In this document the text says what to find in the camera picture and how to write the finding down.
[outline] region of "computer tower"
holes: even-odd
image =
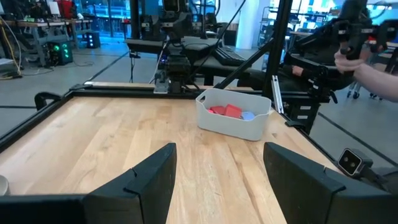
[[[99,32],[89,32],[87,36],[87,48],[96,49],[101,46],[100,33]]]
[[[51,66],[66,65],[73,62],[72,48],[67,41],[47,42],[49,64]]]

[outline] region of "black metal frame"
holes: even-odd
[[[241,93],[248,93],[253,95],[261,95],[261,91],[238,91]],[[57,109],[62,107],[73,97],[116,97],[116,98],[166,98],[166,99],[182,99],[194,100],[199,96],[199,92],[184,93],[184,94],[154,94],[153,87],[130,87],[130,86],[93,86],[93,85],[76,85],[72,87],[67,93],[62,96],[54,97],[49,93],[39,93],[36,97],[38,100],[38,111],[25,121],[11,129],[9,132],[0,137],[0,153],[5,151],[9,146],[18,141],[21,137],[27,134],[30,130],[40,124],[43,120],[49,117]],[[336,160],[319,146],[304,130],[296,128],[310,143],[312,143],[324,156],[326,156],[332,163],[336,164]]]

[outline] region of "gray floor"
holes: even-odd
[[[71,86],[83,83],[94,75],[94,81],[128,82],[130,79],[130,58],[128,49],[117,40],[103,43],[100,49],[81,49],[74,51],[75,63],[56,67],[54,72],[43,75],[24,77],[18,80],[0,82],[0,135],[32,115],[33,109],[2,109],[1,106],[34,106],[34,95],[40,91],[58,94],[65,93]],[[253,50],[238,50],[249,57]],[[134,82],[147,83],[154,74],[156,56],[142,54],[134,67]],[[262,59],[254,64],[260,69]],[[43,73],[48,70],[28,68],[25,74]],[[369,93],[362,89],[357,100],[346,98],[347,90],[337,94],[339,103],[321,107],[313,127],[311,137],[325,148],[333,157],[338,158],[346,147],[360,149],[375,162],[375,167],[391,167],[372,150],[385,154],[398,162],[395,131],[398,126],[398,105],[388,101],[369,99]]]

